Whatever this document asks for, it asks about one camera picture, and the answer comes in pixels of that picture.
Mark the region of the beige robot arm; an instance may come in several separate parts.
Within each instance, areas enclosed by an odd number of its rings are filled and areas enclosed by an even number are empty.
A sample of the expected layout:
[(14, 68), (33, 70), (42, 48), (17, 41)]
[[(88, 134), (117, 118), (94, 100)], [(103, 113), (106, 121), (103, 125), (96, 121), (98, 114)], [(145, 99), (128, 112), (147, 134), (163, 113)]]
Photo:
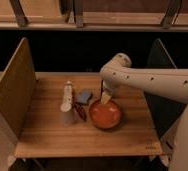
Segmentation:
[(126, 85), (186, 104), (174, 137), (169, 171), (188, 171), (188, 69), (132, 68), (130, 58), (118, 53), (101, 68), (100, 76), (103, 100), (112, 97), (119, 85)]

